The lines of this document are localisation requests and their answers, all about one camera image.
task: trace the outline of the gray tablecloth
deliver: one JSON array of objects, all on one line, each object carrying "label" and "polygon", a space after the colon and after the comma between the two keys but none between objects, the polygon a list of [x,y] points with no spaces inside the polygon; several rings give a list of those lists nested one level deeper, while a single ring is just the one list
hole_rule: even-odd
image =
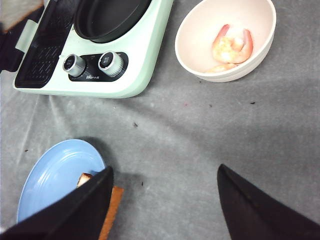
[{"label": "gray tablecloth", "polygon": [[200,80],[176,59],[176,32],[198,2],[175,0],[153,78],[137,97],[26,94],[1,74],[2,230],[16,222],[35,162],[74,138],[94,145],[125,189],[110,239],[230,239],[221,163],[320,223],[319,0],[274,0],[269,54],[229,83]]}]

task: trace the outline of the bread slice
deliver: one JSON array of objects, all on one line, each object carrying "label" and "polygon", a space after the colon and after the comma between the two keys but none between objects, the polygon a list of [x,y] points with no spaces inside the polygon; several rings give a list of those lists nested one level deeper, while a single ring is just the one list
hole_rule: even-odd
[{"label": "bread slice", "polygon": [[43,0],[0,0],[0,22],[3,31],[6,33],[43,5]]},{"label": "bread slice", "polygon": [[[89,181],[93,176],[88,173],[82,173],[78,184],[76,185],[77,188],[79,188],[81,185],[85,184],[87,181]],[[104,223],[100,232],[100,236],[98,240],[106,240],[108,238],[109,232],[112,228],[112,225],[114,223],[114,220],[116,219],[118,207],[120,205],[120,201],[122,198],[122,195],[124,193],[124,189],[114,186],[112,188],[111,193],[111,199],[109,203],[109,209],[106,213]]]}]

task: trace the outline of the silver knob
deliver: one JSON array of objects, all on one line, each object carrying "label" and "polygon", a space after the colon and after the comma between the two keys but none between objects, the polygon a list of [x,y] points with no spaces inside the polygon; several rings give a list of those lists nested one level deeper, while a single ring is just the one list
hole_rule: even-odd
[{"label": "silver knob", "polygon": [[116,52],[108,51],[101,55],[98,67],[106,75],[114,78],[124,68],[124,60]]},{"label": "silver knob", "polygon": [[66,57],[63,63],[63,70],[73,77],[79,77],[86,69],[86,61],[75,55],[71,54]]}]

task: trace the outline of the cooked shrimp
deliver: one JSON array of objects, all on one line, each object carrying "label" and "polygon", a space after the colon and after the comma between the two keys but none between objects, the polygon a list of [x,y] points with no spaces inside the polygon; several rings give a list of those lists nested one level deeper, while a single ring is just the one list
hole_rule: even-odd
[{"label": "cooked shrimp", "polygon": [[224,25],[212,44],[213,58],[221,63],[241,64],[250,58],[254,45],[251,33],[243,30],[243,39],[226,36],[230,28]]},{"label": "cooked shrimp", "polygon": [[221,64],[221,65],[218,65],[218,66],[211,68],[210,70],[206,71],[206,73],[222,73],[224,71],[233,69],[236,66],[237,65],[233,64],[233,63]]}]

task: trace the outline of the white bowl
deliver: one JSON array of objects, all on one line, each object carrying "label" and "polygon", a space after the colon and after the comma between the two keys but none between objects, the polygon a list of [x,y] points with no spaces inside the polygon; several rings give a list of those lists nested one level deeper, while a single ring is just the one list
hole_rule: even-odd
[{"label": "white bowl", "polygon": [[[266,57],[277,22],[271,0],[203,0],[184,18],[175,38],[180,64],[195,76],[210,82],[237,80],[253,71]],[[205,73],[222,63],[212,56],[212,43],[223,25],[248,29],[253,39],[251,57],[235,68]]]}]

